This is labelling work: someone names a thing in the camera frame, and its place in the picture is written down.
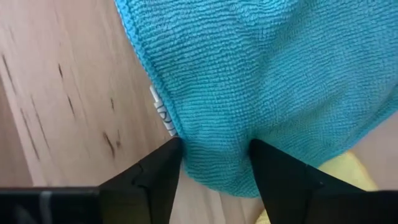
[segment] wooden surface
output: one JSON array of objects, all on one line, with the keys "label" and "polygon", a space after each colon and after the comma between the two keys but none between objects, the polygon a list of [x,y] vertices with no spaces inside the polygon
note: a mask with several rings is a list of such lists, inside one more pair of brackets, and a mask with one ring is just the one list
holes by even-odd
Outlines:
[{"label": "wooden surface", "polygon": [[[0,0],[0,54],[21,143],[3,166],[29,169],[22,184],[98,185],[170,138],[112,0]],[[182,174],[171,223],[254,223],[261,210]]]},{"label": "wooden surface", "polygon": [[0,77],[0,187],[10,185],[29,187],[32,178]]}]

